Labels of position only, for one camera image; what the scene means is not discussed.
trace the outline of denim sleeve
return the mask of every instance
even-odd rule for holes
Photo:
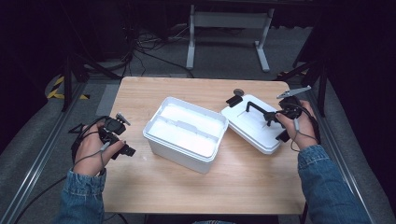
[[[298,170],[313,223],[371,223],[322,146],[302,150]]]
[[[69,171],[61,194],[60,212],[52,223],[102,223],[105,182],[106,170],[95,177]]]

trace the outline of plastic container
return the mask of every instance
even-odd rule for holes
[[[221,114],[230,121],[231,129],[260,152],[264,154],[274,153],[280,145],[280,141],[276,140],[276,137],[284,129],[279,123],[273,121],[270,126],[267,126],[263,113],[256,108],[251,107],[249,112],[246,110],[249,101],[268,112],[276,111],[276,109],[252,95],[244,95],[242,99],[243,101],[239,104],[233,107],[227,106],[221,110]]]
[[[220,113],[167,97],[143,135],[154,154],[205,174],[227,128],[228,120]]]

